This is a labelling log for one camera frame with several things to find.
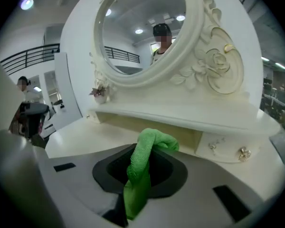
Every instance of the green cloth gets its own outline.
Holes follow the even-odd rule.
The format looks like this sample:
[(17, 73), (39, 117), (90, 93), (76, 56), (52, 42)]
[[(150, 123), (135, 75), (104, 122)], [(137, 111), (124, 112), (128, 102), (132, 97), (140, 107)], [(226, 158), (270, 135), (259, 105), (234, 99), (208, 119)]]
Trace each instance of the green cloth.
[(129, 180), (123, 189), (127, 218), (133, 220), (143, 209), (151, 188), (149, 156), (154, 145), (178, 151), (179, 144), (172, 136), (156, 129), (146, 128), (139, 135), (137, 145), (127, 168)]

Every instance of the small flower decoration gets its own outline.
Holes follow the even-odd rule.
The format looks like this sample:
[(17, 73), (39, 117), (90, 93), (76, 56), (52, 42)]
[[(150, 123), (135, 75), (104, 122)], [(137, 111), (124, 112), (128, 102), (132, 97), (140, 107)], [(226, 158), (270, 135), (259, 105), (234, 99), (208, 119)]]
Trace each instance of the small flower decoration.
[(97, 89), (93, 88), (92, 92), (89, 95), (94, 95), (94, 97), (97, 96), (104, 96), (105, 95), (105, 87), (99, 86)]
[(195, 55), (199, 59), (198, 63), (182, 68), (180, 74), (176, 74), (171, 78), (174, 84), (180, 85), (185, 82), (186, 87), (192, 90), (198, 82), (203, 82), (205, 76), (220, 78), (230, 68), (226, 57), (217, 49), (211, 49), (207, 53), (197, 50)]

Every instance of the drawer knob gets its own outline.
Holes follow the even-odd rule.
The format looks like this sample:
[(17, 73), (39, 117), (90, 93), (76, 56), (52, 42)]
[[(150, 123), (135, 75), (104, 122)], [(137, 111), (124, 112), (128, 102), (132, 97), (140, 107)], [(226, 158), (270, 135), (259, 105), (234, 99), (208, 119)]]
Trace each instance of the drawer knob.
[(240, 156), (238, 159), (241, 162), (245, 162), (251, 156), (251, 151), (248, 150), (246, 147), (240, 148), (239, 151), (240, 151)]

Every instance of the oval mirror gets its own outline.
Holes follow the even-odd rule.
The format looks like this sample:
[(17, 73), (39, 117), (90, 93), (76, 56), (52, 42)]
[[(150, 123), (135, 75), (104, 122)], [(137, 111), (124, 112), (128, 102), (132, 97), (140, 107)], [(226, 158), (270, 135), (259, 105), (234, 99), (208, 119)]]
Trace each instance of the oval mirror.
[(123, 75), (155, 67), (185, 18), (185, 0), (114, 0), (103, 23), (106, 61)]

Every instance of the ceiling light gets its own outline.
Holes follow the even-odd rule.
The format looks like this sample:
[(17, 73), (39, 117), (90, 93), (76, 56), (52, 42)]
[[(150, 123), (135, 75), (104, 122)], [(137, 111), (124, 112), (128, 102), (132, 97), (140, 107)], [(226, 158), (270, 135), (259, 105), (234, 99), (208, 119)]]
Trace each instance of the ceiling light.
[(34, 90), (36, 90), (37, 92), (40, 92), (41, 91), (41, 89), (39, 88), (39, 87), (34, 87)]
[(185, 18), (186, 18), (185, 16), (179, 15), (179, 16), (176, 17), (176, 20), (183, 21), (183, 20), (185, 20)]
[(30, 9), (33, 6), (33, 4), (34, 4), (34, 0), (23, 0), (21, 2), (20, 7), (23, 10), (28, 10), (28, 9)]
[(266, 62), (269, 61), (269, 59), (267, 59), (267, 58), (265, 58), (265, 57), (261, 57), (261, 58), (262, 58), (263, 61), (266, 61)]
[(136, 33), (136, 34), (142, 34), (142, 33), (143, 33), (143, 30), (142, 30), (142, 29), (138, 29), (138, 30), (135, 31), (135, 33)]
[(285, 69), (285, 66), (283, 66), (283, 65), (281, 65), (281, 64), (279, 64), (279, 63), (275, 63), (275, 65), (281, 67), (282, 69)]
[(109, 16), (112, 13), (112, 10), (108, 9), (107, 13), (105, 14), (106, 16)]

